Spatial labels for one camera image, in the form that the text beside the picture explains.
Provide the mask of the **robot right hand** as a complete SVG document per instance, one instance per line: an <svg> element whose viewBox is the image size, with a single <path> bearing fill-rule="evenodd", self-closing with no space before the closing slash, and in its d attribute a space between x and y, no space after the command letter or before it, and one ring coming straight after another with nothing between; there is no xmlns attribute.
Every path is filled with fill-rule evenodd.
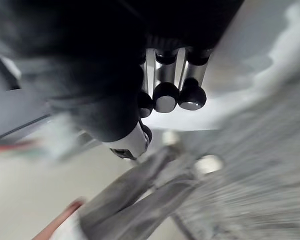
<svg viewBox="0 0 300 240"><path fill-rule="evenodd" d="M212 50L240 0L0 0L0 57L19 86L121 158L146 152L138 96L150 48Z"/></svg>

